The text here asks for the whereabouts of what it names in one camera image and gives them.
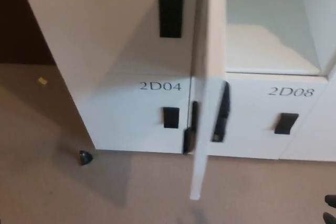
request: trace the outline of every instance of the locker door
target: locker door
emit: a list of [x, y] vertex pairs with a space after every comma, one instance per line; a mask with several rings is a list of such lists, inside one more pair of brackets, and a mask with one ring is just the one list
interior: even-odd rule
[[198, 102], [191, 199], [200, 198], [207, 149], [214, 136], [225, 87], [225, 0], [199, 0], [196, 15], [192, 98]]
[[196, 0], [29, 3], [96, 148], [182, 152]]

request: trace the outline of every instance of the black handle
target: black handle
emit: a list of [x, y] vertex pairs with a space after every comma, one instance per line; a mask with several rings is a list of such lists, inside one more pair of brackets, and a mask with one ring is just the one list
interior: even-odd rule
[[299, 114], [281, 113], [279, 122], [275, 127], [274, 133], [282, 135], [290, 135], [290, 130], [292, 129], [298, 117]]
[[226, 134], [226, 125], [230, 114], [230, 84], [226, 82], [220, 103], [212, 142], [222, 143]]
[[181, 38], [184, 0], [159, 0], [160, 37]]

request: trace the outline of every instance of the locker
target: locker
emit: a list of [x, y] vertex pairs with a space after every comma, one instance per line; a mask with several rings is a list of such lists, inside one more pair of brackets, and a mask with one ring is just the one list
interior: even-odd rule
[[194, 152], [191, 198], [207, 155], [279, 159], [321, 124], [335, 0], [29, 3], [95, 147]]

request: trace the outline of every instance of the floor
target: floor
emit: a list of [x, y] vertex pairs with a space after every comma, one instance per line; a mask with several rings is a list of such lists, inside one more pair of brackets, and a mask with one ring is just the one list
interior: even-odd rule
[[[39, 77], [48, 81], [37, 82]], [[78, 151], [94, 154], [78, 164]], [[200, 201], [192, 157], [94, 151], [53, 66], [0, 65], [1, 223], [323, 223], [332, 163], [211, 157]]]

